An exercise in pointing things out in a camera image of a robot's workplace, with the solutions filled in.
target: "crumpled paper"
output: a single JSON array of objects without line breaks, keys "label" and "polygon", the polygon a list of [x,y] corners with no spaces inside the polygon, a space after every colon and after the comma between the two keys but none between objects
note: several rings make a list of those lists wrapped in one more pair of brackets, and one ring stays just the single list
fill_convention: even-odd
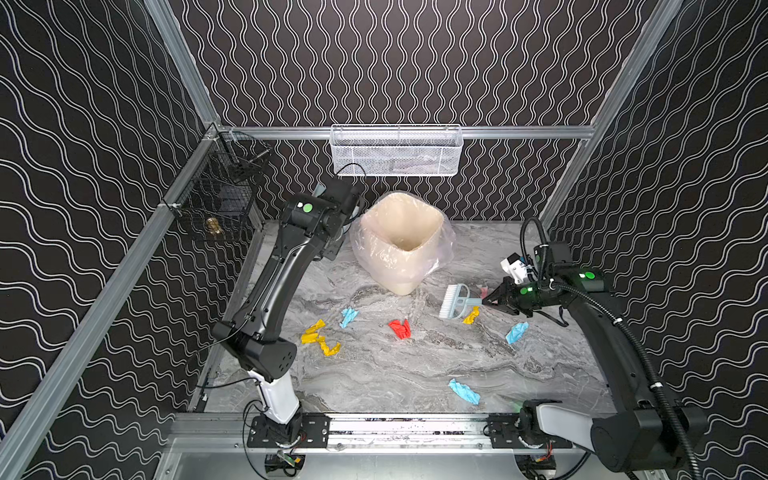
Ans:
[{"label": "crumpled paper", "polygon": [[511,345],[520,340],[520,337],[523,336],[523,333],[525,333],[525,330],[527,329],[528,322],[518,323],[513,326],[512,329],[509,330],[509,333],[507,333],[507,343]]},{"label": "crumpled paper", "polygon": [[346,328],[347,325],[349,325],[349,322],[353,321],[355,317],[358,314],[358,310],[352,310],[351,308],[345,308],[341,312],[342,315],[344,315],[344,320],[339,324],[343,329]]},{"label": "crumpled paper", "polygon": [[336,342],[336,346],[329,348],[326,344],[326,337],[320,336],[317,332],[317,330],[323,328],[325,325],[326,323],[323,322],[323,319],[317,320],[314,325],[305,330],[305,333],[301,336],[301,343],[319,343],[325,356],[336,355],[339,350],[341,350],[341,343]]},{"label": "crumpled paper", "polygon": [[456,395],[462,397],[472,405],[478,405],[480,403],[480,394],[473,392],[472,389],[463,383],[456,382],[456,379],[451,379],[451,382],[448,384],[448,386],[451,387],[451,390],[456,392]]},{"label": "crumpled paper", "polygon": [[389,328],[394,330],[397,338],[401,340],[411,338],[411,326],[408,324],[408,319],[403,324],[399,320],[393,320],[389,322]]},{"label": "crumpled paper", "polygon": [[336,355],[339,352],[339,350],[341,350],[341,343],[336,342],[336,346],[330,349],[326,345],[325,337],[320,337],[320,338],[322,338],[322,340],[318,340],[318,343],[320,344],[320,348],[323,349],[323,353],[325,353],[326,356]]},{"label": "crumpled paper", "polygon": [[310,328],[304,330],[304,332],[306,332],[306,333],[315,333],[317,330],[323,328],[325,325],[326,325],[326,323],[323,322],[323,319],[319,319]]},{"label": "crumpled paper", "polygon": [[467,318],[464,319],[464,323],[467,325],[472,325],[475,322],[477,315],[480,315],[480,307],[478,306],[472,309],[472,313],[470,313]]},{"label": "crumpled paper", "polygon": [[315,333],[304,333],[301,336],[301,343],[302,343],[302,345],[305,345],[307,343],[319,342],[321,339],[325,338],[324,336],[319,336],[319,335],[320,334],[317,333],[317,332],[315,332]]}]

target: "marble surface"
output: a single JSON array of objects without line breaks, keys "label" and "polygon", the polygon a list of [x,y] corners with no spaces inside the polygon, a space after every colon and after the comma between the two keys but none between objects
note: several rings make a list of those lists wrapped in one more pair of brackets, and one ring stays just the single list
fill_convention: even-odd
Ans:
[{"label": "marble surface", "polygon": [[[408,296],[379,286],[357,263],[345,243],[334,261],[312,263],[283,323],[282,337],[299,344],[291,368],[303,407],[323,412],[516,412],[526,399],[560,399],[589,412],[613,412],[611,395],[584,334],[576,322],[557,326],[543,316],[509,316],[480,307],[474,324],[437,317],[445,288],[466,283],[479,296],[505,275],[499,261],[519,250],[518,223],[454,223],[455,259],[429,275]],[[270,223],[251,283],[255,283],[274,245]],[[529,251],[535,245],[534,234]],[[339,326],[346,307],[359,315]],[[557,308],[548,310],[557,314]],[[387,323],[407,318],[412,338],[397,339]],[[300,345],[304,329],[318,319],[329,346],[341,351],[325,357],[316,344]],[[530,327],[511,346],[505,335],[518,322]],[[215,384],[244,378],[235,358],[225,353]],[[474,406],[448,386],[451,379],[480,394]],[[251,382],[209,391],[207,412],[239,412],[258,398]]]}]

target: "trash can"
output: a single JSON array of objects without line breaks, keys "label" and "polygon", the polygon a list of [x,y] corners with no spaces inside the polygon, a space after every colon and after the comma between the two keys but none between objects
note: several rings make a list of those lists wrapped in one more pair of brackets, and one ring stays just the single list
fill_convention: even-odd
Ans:
[{"label": "trash can", "polygon": [[443,212],[406,192],[381,197],[353,222],[349,238],[360,265],[398,295],[453,260],[456,240]]}]

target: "wavy line wallpaper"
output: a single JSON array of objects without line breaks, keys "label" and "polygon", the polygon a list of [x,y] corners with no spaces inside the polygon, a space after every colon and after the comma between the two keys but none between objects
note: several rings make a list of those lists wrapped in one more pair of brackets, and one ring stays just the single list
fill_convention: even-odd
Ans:
[{"label": "wavy line wallpaper", "polygon": [[654,0],[170,0],[222,122],[589,124]]},{"label": "wavy line wallpaper", "polygon": [[0,438],[197,146],[138,0],[0,0]]},{"label": "wavy line wallpaper", "polygon": [[710,479],[768,478],[766,58],[768,2],[684,2],[552,229],[704,409]]},{"label": "wavy line wallpaper", "polygon": [[[253,158],[253,141],[235,135],[235,155]],[[382,194],[407,190],[443,210],[451,220],[522,220],[538,215],[554,190],[577,140],[466,141],[454,177],[371,177],[364,181],[368,207]],[[257,206],[278,218],[291,194],[312,191],[321,172],[332,174],[327,141],[280,141],[257,178]]]},{"label": "wavy line wallpaper", "polygon": [[152,478],[247,250],[171,228],[23,478]]}]

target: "blue tissue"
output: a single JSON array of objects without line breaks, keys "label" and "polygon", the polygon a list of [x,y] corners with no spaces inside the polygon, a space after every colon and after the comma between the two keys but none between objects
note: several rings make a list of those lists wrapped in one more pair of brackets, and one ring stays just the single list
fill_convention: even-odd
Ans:
[{"label": "blue tissue", "polygon": [[456,392],[456,395],[462,397],[467,402],[470,402],[473,405],[478,405],[480,403],[480,395],[473,392],[472,389],[463,383],[456,382],[456,379],[452,379],[448,386]]},{"label": "blue tissue", "polygon": [[346,328],[347,325],[349,325],[349,322],[353,321],[355,317],[358,314],[357,310],[352,310],[351,308],[345,308],[341,312],[342,315],[344,315],[344,320],[339,324],[343,329]]},{"label": "blue tissue", "polygon": [[520,340],[520,337],[523,336],[523,333],[525,333],[525,330],[527,329],[528,322],[518,323],[513,326],[512,329],[509,330],[509,333],[507,333],[507,343],[511,345]]}]

